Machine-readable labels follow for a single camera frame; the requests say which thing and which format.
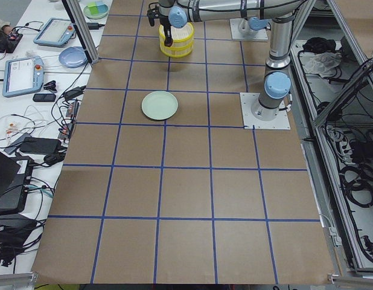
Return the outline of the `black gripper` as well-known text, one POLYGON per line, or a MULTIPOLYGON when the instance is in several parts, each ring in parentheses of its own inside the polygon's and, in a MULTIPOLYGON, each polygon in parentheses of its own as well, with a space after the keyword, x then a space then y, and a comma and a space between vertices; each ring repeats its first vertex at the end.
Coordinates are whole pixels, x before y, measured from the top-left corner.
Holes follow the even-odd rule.
POLYGON ((161 25, 163 26, 163 31, 164 31, 164 36, 165 36, 164 46, 171 47, 173 45, 173 38, 171 35, 171 24, 168 18, 162 18, 161 25))

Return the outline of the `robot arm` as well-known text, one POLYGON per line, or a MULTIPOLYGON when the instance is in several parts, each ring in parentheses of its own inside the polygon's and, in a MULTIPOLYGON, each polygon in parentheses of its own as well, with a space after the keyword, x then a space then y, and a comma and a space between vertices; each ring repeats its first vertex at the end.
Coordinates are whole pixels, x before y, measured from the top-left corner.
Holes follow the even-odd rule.
POLYGON ((188 22, 242 19, 270 22, 271 38, 266 73, 286 72, 290 64, 289 51, 293 41, 296 12, 305 1, 158 1, 148 5, 151 26, 158 19, 165 34, 164 45, 173 44, 171 29, 182 28, 188 22))

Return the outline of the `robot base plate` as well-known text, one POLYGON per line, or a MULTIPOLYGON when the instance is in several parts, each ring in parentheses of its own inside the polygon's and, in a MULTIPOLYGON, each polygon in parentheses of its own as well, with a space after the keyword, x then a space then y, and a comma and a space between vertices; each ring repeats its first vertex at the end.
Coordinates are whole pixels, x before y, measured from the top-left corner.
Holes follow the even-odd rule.
POLYGON ((260 93, 240 93, 241 113, 245 129, 286 130, 291 129, 284 100, 278 108, 267 109, 259 103, 260 93))
POLYGON ((266 29, 252 30, 245 19, 230 20, 231 36, 234 41, 267 42, 266 29))

